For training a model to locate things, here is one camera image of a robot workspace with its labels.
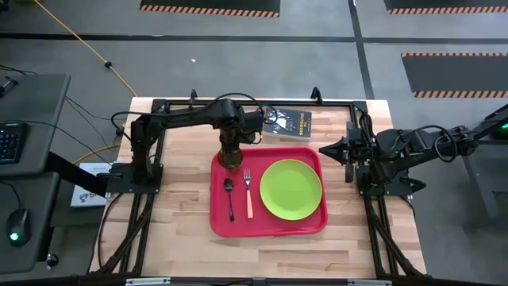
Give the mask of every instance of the floor mat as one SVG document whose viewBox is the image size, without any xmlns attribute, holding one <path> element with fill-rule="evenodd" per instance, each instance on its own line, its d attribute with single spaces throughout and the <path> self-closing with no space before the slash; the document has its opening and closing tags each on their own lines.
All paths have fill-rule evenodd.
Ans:
<svg viewBox="0 0 508 286">
<path fill-rule="evenodd" d="M 402 62 L 419 99 L 508 97 L 505 52 L 405 52 Z"/>
<path fill-rule="evenodd" d="M 469 14 L 508 12 L 506 0 L 384 0 L 389 14 Z"/>
<path fill-rule="evenodd" d="M 141 0 L 140 10 L 246 17 L 279 17 L 280 0 Z"/>
</svg>

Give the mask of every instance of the gray floor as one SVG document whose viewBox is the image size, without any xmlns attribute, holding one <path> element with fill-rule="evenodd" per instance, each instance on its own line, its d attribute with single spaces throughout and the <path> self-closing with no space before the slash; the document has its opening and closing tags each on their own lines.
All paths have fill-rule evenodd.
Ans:
<svg viewBox="0 0 508 286">
<path fill-rule="evenodd" d="M 91 41 L 141 96 L 182 96 L 195 88 L 200 95 L 210 96 L 241 91 L 259 97 L 306 98 L 312 87 L 318 86 L 326 98 L 365 99 L 356 44 L 323 39 L 354 36 L 346 0 L 282 0 L 278 19 L 141 12 L 138 2 L 47 0 L 45 5 L 78 33 L 321 37 L 316 38 L 320 42 Z M 508 37 L 508 14 L 391 16 L 383 0 L 356 0 L 356 5 L 364 37 Z M 0 14 L 0 33 L 66 33 L 37 6 L 14 3 L 11 8 Z M 398 128 L 429 123 L 471 126 L 508 103 L 506 99 L 415 99 L 400 58 L 402 52 L 507 52 L 508 44 L 365 44 L 364 48 L 374 96 L 389 101 Z M 77 41 L 3 39 L 0 64 L 39 73 L 71 74 L 68 96 L 99 116 L 129 108 L 129 91 Z M 114 129 L 108 122 L 94 120 L 94 124 L 107 141 L 113 141 Z M 60 127 L 92 148 L 103 146 L 68 106 Z M 69 160 L 87 152 L 61 133 L 55 136 L 52 150 Z M 113 159 L 115 152 L 104 156 Z M 462 160 L 431 162 L 411 174 L 428 184 L 414 196 L 428 273 L 446 279 L 508 284 L 508 234 L 462 231 L 463 223 L 481 215 Z M 58 211 L 82 217 L 65 208 L 70 190 L 68 186 L 61 195 Z M 97 231 L 94 219 L 85 226 L 57 230 L 52 252 L 62 263 L 54 269 L 38 265 L 31 273 L 0 276 L 0 280 L 84 273 Z"/>
</svg>

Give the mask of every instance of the keyboard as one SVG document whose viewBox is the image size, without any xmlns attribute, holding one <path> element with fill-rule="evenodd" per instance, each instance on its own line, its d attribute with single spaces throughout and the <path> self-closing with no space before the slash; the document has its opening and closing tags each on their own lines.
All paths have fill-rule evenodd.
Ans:
<svg viewBox="0 0 508 286">
<path fill-rule="evenodd" d="M 0 164 L 19 162 L 28 127 L 18 122 L 0 124 Z"/>
</svg>

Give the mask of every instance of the black spoon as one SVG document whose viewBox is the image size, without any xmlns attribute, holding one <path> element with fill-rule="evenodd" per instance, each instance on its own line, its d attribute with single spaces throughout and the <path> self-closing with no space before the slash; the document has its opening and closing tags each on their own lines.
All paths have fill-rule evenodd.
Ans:
<svg viewBox="0 0 508 286">
<path fill-rule="evenodd" d="M 234 222 L 235 216 L 233 214 L 233 204 L 231 203 L 231 191 L 233 190 L 233 180 L 226 178 L 224 180 L 224 189 L 229 194 L 229 220 Z"/>
</svg>

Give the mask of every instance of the book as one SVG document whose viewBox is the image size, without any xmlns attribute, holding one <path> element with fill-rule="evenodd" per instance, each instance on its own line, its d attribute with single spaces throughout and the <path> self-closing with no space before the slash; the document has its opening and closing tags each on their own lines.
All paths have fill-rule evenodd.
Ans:
<svg viewBox="0 0 508 286">
<path fill-rule="evenodd" d="M 288 110 L 276 108 L 277 122 L 264 124 L 263 135 L 282 137 L 298 140 L 310 140 L 312 112 L 301 110 Z M 267 109 L 267 120 L 275 120 L 275 112 L 272 108 Z"/>
<path fill-rule="evenodd" d="M 92 175 L 110 172 L 111 166 L 106 163 L 81 163 L 79 167 Z M 106 198 L 91 193 L 82 187 L 74 186 L 71 207 L 99 207 L 106 205 Z"/>
</svg>

